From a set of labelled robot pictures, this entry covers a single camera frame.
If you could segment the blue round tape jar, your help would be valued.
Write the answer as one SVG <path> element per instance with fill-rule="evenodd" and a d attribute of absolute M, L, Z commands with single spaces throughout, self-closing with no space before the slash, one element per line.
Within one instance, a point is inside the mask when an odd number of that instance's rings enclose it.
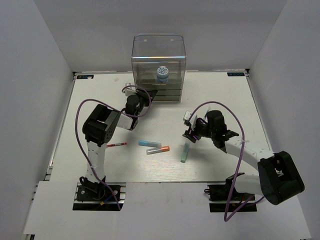
<path fill-rule="evenodd" d="M 157 82 L 167 83 L 169 79 L 169 69 L 166 66 L 159 66 L 156 71 Z"/>

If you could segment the orange highlighter marker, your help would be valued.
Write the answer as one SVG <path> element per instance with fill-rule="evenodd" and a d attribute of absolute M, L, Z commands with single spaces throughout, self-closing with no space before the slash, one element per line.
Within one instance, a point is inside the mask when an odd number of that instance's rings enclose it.
<path fill-rule="evenodd" d="M 158 153 L 163 153 L 163 152 L 168 152 L 168 151 L 170 151 L 170 147 L 167 145 L 167 146 L 147 149 L 146 154 L 152 155 L 152 154 L 158 154 Z"/>

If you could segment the blue highlighter marker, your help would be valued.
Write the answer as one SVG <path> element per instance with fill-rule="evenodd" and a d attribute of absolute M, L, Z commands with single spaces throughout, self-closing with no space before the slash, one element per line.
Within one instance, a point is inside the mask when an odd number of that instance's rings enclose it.
<path fill-rule="evenodd" d="M 152 142 L 152 141 L 146 141 L 146 140 L 139 140 L 138 145 L 143 147 L 151 147 L 151 148 L 160 148 L 162 146 L 162 144 L 159 142 Z"/>

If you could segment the red pen refill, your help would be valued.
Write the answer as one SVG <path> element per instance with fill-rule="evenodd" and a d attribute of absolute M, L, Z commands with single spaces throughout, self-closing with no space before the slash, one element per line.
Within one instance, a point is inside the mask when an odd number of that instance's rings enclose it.
<path fill-rule="evenodd" d="M 125 146 L 125 145 L 127 145 L 127 142 L 107 144 L 106 147 L 111 148 L 111 147 L 118 147 L 118 146 Z"/>

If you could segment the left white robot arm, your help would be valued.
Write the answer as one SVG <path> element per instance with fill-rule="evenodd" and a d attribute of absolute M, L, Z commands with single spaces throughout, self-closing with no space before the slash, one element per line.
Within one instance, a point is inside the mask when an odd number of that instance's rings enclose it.
<path fill-rule="evenodd" d="M 87 143 L 86 158 L 89 162 L 85 176 L 79 180 L 94 199 L 99 200 L 106 193 L 104 161 L 107 143 L 112 139 L 116 128 L 134 130 L 141 112 L 151 106 L 157 93 L 157 90 L 144 91 L 138 88 L 127 97 L 122 110 L 99 103 L 84 122 L 82 133 Z"/>

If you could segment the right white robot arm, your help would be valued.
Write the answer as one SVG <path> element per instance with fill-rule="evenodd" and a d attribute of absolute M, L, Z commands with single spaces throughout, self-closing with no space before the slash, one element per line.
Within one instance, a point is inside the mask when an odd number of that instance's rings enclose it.
<path fill-rule="evenodd" d="M 242 157 L 242 160 L 258 171 L 257 175 L 243 172 L 226 178 L 220 186 L 209 186 L 211 201 L 241 200 L 249 195 L 259 195 L 278 205 L 305 190 L 305 184 L 291 155 L 286 151 L 274 153 L 250 142 L 243 141 L 238 133 L 228 130 L 223 114 L 210 110 L 205 118 L 186 111 L 183 117 L 188 126 L 183 134 L 192 143 L 201 138 L 211 139 L 214 146 L 226 154 Z"/>

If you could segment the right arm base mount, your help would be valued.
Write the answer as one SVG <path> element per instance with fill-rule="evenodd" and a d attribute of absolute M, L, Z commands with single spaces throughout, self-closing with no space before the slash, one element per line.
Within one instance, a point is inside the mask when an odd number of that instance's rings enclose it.
<path fill-rule="evenodd" d="M 204 189 L 204 194 L 209 199 L 209 210 L 211 213 L 224 213 L 227 205 L 228 195 L 230 188 L 226 183 L 212 183 L 207 185 Z M 228 212 L 231 213 L 236 210 L 242 203 L 244 203 L 250 197 L 249 193 L 238 193 L 236 190 L 233 191 Z M 257 212 L 257 206 L 254 204 L 256 201 L 253 197 L 239 212 Z"/>

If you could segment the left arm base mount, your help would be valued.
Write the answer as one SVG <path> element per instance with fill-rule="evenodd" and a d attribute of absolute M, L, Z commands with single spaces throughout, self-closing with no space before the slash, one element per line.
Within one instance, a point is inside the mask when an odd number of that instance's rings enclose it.
<path fill-rule="evenodd" d="M 73 201 L 73 211 L 98 211 L 98 212 L 118 212 L 125 203 L 126 183 L 110 183 L 109 186 L 115 194 L 120 208 L 115 201 L 112 193 L 104 189 L 102 193 L 94 193 L 79 182 Z"/>

